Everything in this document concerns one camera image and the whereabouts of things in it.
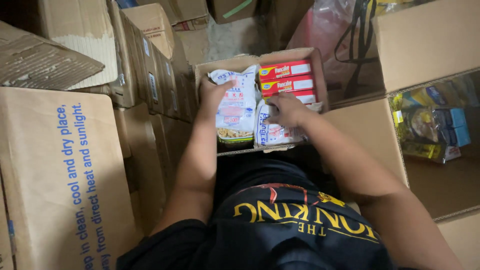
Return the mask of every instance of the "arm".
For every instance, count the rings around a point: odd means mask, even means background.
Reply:
[[[207,223],[212,213],[216,175],[215,115],[225,92],[233,82],[216,86],[204,78],[202,104],[193,123],[187,148],[180,160],[177,179],[162,218],[150,235],[186,219]]]
[[[303,128],[362,215],[402,267],[461,269],[437,225],[417,197],[389,170],[321,115],[291,94],[270,99],[280,115],[271,123]]]

